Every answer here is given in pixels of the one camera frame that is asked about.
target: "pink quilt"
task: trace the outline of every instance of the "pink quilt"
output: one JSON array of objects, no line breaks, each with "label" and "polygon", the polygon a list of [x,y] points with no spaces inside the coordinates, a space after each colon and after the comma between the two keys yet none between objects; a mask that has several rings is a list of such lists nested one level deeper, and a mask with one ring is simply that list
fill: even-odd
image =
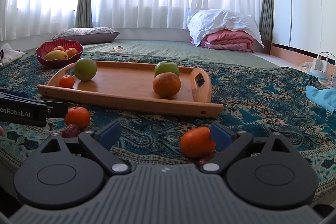
[{"label": "pink quilt", "polygon": [[253,51],[254,38],[244,31],[220,30],[204,37],[199,46],[217,50]]}]

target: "teal patterned fabric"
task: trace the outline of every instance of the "teal patterned fabric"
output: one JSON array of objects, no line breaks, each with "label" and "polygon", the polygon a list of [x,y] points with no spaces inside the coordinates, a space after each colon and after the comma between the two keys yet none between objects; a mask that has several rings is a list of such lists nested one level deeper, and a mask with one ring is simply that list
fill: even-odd
[{"label": "teal patterned fabric", "polygon": [[[162,57],[116,55],[103,52],[85,53],[94,60],[157,63]],[[290,68],[249,68],[240,65],[169,60],[182,66],[206,70],[213,85],[212,102],[224,105],[217,119],[173,117],[147,113],[84,106],[91,113],[92,130],[113,119],[122,125],[122,137],[111,149],[118,157],[137,164],[183,164],[190,162],[179,149],[186,131],[209,127],[219,121],[233,131],[246,130],[254,136],[283,133],[315,169],[319,188],[315,199],[335,189],[336,121],[335,115],[310,102],[304,94],[306,85],[324,88],[317,79]],[[41,99],[36,85],[45,84],[56,69],[44,69],[34,56],[0,70],[0,86],[26,91]],[[50,119],[45,128],[0,123],[5,134],[0,138],[0,160],[13,171],[31,155],[51,133],[61,132],[62,119]]]}]

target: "red bowl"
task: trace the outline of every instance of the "red bowl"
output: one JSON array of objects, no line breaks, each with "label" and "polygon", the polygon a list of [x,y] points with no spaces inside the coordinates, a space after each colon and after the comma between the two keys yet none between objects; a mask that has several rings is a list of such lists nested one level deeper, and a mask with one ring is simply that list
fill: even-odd
[{"label": "red bowl", "polygon": [[[62,46],[65,50],[69,48],[75,48],[78,53],[72,56],[67,60],[55,59],[55,60],[45,60],[44,57],[47,53],[51,52],[55,47]],[[42,66],[46,68],[63,68],[71,63],[75,63],[80,59],[83,53],[83,46],[76,40],[66,40],[66,39],[57,39],[55,41],[44,42],[41,47],[36,49],[35,55],[37,60],[41,63]]]}]

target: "bed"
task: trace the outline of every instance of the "bed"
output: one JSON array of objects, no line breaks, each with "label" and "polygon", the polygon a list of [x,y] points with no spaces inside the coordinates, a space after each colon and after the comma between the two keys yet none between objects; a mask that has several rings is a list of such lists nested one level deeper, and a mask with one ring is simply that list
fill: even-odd
[{"label": "bed", "polygon": [[[122,46],[126,52],[113,52]],[[255,136],[283,133],[314,168],[319,177],[315,202],[330,198],[336,189],[336,120],[324,108],[310,102],[305,86],[324,88],[315,77],[291,68],[278,67],[247,52],[198,48],[186,42],[127,41],[86,45],[83,56],[95,60],[157,63],[171,60],[182,66],[201,67],[213,84],[212,101],[224,110],[217,119],[171,117],[85,106],[92,130],[113,119],[122,125],[122,137],[111,149],[132,168],[137,164],[183,164],[190,162],[179,150],[181,135],[197,126],[219,121],[230,129]],[[41,99],[37,84],[46,83],[57,70],[44,69],[31,55],[0,70],[0,86],[26,91]],[[0,122],[0,185],[15,196],[15,171],[51,133],[61,132],[62,119],[50,119],[45,128]]]}]

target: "floral pillow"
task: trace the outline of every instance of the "floral pillow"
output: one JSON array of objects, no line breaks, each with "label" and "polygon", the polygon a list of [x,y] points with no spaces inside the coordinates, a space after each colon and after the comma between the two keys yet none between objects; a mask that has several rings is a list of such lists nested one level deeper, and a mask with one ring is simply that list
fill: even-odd
[{"label": "floral pillow", "polygon": [[113,41],[119,32],[107,27],[72,28],[58,32],[51,39],[77,40],[80,44],[97,44]]}]

